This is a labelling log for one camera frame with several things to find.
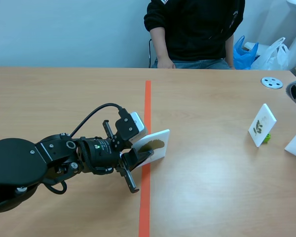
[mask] plant illustration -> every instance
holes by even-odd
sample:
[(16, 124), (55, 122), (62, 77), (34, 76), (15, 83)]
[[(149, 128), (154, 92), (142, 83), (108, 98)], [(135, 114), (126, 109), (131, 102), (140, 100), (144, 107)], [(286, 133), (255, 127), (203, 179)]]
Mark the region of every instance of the plant illustration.
[(257, 124), (256, 124), (256, 127), (253, 128), (253, 132), (255, 132), (256, 135), (257, 135), (257, 133), (262, 133), (262, 127), (263, 127), (263, 125), (260, 124), (260, 121), (258, 120)]

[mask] jeans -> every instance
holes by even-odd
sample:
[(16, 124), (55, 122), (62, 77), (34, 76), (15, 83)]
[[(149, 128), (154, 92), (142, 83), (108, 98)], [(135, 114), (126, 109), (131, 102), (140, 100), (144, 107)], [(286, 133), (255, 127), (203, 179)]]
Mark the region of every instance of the jeans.
[[(214, 60), (200, 60), (196, 62), (189, 61), (176, 61), (173, 63), (178, 69), (218, 69), (218, 70), (229, 70), (230, 66), (223, 59), (214, 59)], [(151, 68), (157, 68), (158, 59), (155, 60)]]

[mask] chair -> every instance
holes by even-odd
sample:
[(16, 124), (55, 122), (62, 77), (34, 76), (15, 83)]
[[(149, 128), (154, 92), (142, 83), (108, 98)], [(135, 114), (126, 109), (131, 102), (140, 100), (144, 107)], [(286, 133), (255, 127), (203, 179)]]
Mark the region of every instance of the chair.
[(149, 48), (149, 66), (148, 66), (148, 68), (151, 67), (151, 46), (150, 46), (150, 42), (151, 42), (151, 39), (148, 42), (148, 48)]

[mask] green object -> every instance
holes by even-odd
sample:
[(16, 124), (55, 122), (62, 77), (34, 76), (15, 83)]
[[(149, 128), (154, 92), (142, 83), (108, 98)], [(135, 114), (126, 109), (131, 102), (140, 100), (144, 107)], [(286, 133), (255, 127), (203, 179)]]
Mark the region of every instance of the green object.
[(263, 143), (267, 143), (270, 139), (271, 139), (271, 134), (267, 134), (267, 136), (265, 137)]

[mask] person's hand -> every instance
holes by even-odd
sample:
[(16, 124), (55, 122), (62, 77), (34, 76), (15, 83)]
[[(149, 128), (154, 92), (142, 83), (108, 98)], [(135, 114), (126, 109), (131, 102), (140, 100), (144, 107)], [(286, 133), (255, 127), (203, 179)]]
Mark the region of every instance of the person's hand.
[(158, 59), (158, 68), (176, 68), (174, 63), (169, 57), (163, 57)]

